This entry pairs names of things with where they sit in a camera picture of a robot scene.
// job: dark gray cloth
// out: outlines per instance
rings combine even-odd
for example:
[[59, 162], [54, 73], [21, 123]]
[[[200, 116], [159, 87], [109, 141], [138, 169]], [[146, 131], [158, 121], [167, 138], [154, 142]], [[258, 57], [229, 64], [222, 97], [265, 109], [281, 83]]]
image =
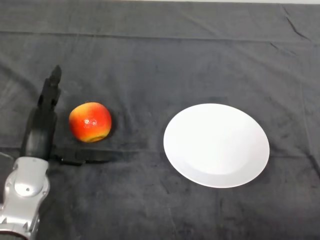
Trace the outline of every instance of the dark gray cloth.
[[[320, 6], [0, 1], [0, 148], [17, 156], [44, 79], [62, 68], [54, 142], [110, 153], [52, 163], [39, 240], [320, 239]], [[114, 129], [79, 143], [70, 111], [110, 109]], [[181, 176], [166, 124], [200, 103], [236, 107], [271, 147], [266, 169], [229, 189]], [[0, 157], [3, 185], [12, 160]]]

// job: white plate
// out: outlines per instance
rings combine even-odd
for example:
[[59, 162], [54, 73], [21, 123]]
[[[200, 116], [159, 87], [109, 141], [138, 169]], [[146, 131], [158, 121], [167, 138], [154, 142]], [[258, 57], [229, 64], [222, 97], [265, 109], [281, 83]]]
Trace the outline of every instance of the white plate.
[[250, 182], [266, 167], [270, 153], [268, 138], [252, 117], [214, 103], [191, 106], [174, 116], [163, 146], [179, 173], [213, 188]]

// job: red apple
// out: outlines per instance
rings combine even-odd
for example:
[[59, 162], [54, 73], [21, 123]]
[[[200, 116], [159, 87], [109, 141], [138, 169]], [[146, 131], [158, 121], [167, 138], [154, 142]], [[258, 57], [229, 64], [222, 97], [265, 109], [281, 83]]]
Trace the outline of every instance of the red apple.
[[73, 135], [80, 141], [92, 143], [104, 139], [111, 130], [111, 115], [108, 109], [97, 102], [77, 106], [69, 116]]

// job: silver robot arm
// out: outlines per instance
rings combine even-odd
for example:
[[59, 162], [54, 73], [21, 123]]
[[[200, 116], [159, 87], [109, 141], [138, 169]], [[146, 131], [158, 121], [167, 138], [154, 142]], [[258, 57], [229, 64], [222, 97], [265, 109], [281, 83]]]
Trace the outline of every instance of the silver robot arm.
[[46, 176], [51, 156], [60, 96], [62, 71], [56, 66], [44, 82], [37, 107], [28, 118], [12, 173], [5, 181], [0, 205], [0, 240], [34, 240], [39, 225], [39, 207], [50, 189]]
[[39, 207], [50, 189], [46, 176], [48, 166], [46, 160], [35, 157], [23, 156], [15, 161], [13, 172], [5, 181], [4, 203], [0, 210], [1, 233], [36, 239]]

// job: table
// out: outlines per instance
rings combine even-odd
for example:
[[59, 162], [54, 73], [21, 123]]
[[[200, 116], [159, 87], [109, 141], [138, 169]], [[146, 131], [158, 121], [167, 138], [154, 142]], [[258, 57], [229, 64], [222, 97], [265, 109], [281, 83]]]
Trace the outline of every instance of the table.
[[[51, 163], [38, 239], [320, 238], [319, 10], [1, 1], [0, 150], [18, 156], [29, 111], [60, 64], [55, 144], [115, 157], [81, 167]], [[74, 139], [68, 116], [84, 102], [110, 109], [111, 137], [93, 144]], [[170, 165], [162, 146], [166, 124], [201, 103], [236, 107], [265, 130], [270, 159], [255, 180], [209, 188]], [[12, 161], [0, 159], [4, 183]]]

